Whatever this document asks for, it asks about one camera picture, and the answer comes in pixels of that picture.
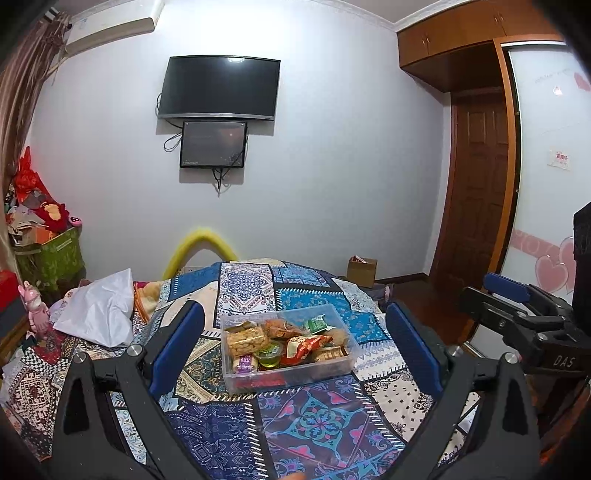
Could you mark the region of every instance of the green storage bag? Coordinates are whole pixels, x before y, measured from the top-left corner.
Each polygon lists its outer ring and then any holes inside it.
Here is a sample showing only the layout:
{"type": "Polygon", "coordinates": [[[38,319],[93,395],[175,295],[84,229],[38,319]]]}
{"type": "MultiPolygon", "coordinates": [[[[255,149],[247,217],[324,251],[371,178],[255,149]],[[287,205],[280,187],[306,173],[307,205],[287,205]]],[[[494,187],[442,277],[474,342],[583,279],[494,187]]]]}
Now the green storage bag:
{"type": "Polygon", "coordinates": [[[57,291],[58,281],[69,281],[84,268],[79,238],[80,229],[72,227],[42,245],[14,247],[22,279],[41,291],[57,291]]]}

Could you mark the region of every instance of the curtain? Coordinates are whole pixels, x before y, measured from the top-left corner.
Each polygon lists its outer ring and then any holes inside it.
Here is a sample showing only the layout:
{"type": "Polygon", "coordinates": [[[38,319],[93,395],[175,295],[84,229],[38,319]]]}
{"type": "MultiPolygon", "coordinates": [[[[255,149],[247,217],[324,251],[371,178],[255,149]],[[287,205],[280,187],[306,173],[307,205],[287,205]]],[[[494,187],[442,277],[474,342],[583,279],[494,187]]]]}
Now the curtain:
{"type": "MultiPolygon", "coordinates": [[[[40,20],[0,73],[0,185],[2,202],[17,172],[33,111],[51,62],[63,48],[68,16],[40,20]]],[[[0,215],[0,270],[17,272],[4,215],[0,215]]]]}

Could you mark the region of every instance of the pink figurine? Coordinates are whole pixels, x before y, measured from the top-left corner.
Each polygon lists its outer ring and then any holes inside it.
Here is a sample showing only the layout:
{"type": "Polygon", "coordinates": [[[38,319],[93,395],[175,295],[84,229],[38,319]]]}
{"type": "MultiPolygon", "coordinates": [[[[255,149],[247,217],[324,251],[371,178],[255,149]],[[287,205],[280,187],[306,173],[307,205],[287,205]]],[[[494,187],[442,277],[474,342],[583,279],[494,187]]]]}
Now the pink figurine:
{"type": "Polygon", "coordinates": [[[39,290],[27,281],[24,288],[22,285],[18,286],[18,292],[21,294],[25,308],[29,312],[31,330],[38,340],[43,339],[49,330],[49,309],[47,305],[41,300],[39,290]]]}

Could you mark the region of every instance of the air conditioner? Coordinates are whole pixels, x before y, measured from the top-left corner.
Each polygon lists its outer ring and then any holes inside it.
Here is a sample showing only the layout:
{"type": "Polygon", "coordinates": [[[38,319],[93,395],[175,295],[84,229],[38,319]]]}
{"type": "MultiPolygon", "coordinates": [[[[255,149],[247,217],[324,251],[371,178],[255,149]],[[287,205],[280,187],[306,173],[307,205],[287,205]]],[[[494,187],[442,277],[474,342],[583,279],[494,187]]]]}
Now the air conditioner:
{"type": "Polygon", "coordinates": [[[66,54],[71,57],[121,38],[153,32],[163,7],[164,0],[132,0],[99,11],[91,9],[87,17],[72,25],[66,54]]]}

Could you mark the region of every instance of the candy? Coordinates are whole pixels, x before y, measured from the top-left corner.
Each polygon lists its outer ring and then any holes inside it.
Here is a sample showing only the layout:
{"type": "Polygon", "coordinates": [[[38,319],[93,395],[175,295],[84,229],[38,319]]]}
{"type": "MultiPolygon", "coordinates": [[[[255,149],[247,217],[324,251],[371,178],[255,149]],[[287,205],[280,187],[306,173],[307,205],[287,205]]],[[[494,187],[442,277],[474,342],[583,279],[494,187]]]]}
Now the candy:
{"type": "Polygon", "coordinates": [[[254,328],[256,327],[256,323],[252,323],[252,322],[242,322],[240,325],[236,325],[234,327],[228,327],[226,329],[227,332],[230,333],[238,333],[241,332],[243,330],[248,330],[249,328],[254,328]]]}
{"type": "Polygon", "coordinates": [[[313,319],[304,322],[304,328],[310,333],[318,333],[326,330],[328,325],[324,321],[324,315],[318,315],[313,319]]]}
{"type": "Polygon", "coordinates": [[[314,362],[324,362],[325,360],[334,360],[346,356],[345,349],[340,346],[330,346],[319,348],[310,354],[314,362]]]}
{"type": "Polygon", "coordinates": [[[232,371],[235,374],[250,374],[258,370],[258,361],[252,355],[242,355],[232,362],[232,371]]]}
{"type": "Polygon", "coordinates": [[[345,332],[343,329],[337,327],[329,326],[326,331],[326,334],[330,335],[333,339],[330,343],[335,346],[347,346],[347,342],[349,341],[349,334],[345,332]]]}
{"type": "Polygon", "coordinates": [[[285,355],[281,357],[281,364],[299,365],[310,352],[318,350],[320,347],[330,342],[331,339],[332,337],[327,335],[293,337],[287,342],[285,355]]]}
{"type": "Polygon", "coordinates": [[[279,365],[279,360],[281,360],[281,355],[283,354],[283,344],[276,342],[274,340],[271,341],[269,346],[255,352],[255,357],[258,358],[260,364],[265,368],[273,368],[279,365]]]}
{"type": "Polygon", "coordinates": [[[228,351],[232,356],[242,356],[265,348],[270,343],[269,337],[260,326],[226,335],[228,351]]]}
{"type": "Polygon", "coordinates": [[[285,340],[304,333],[298,327],[283,319],[265,321],[265,331],[270,338],[281,338],[285,340]]]}

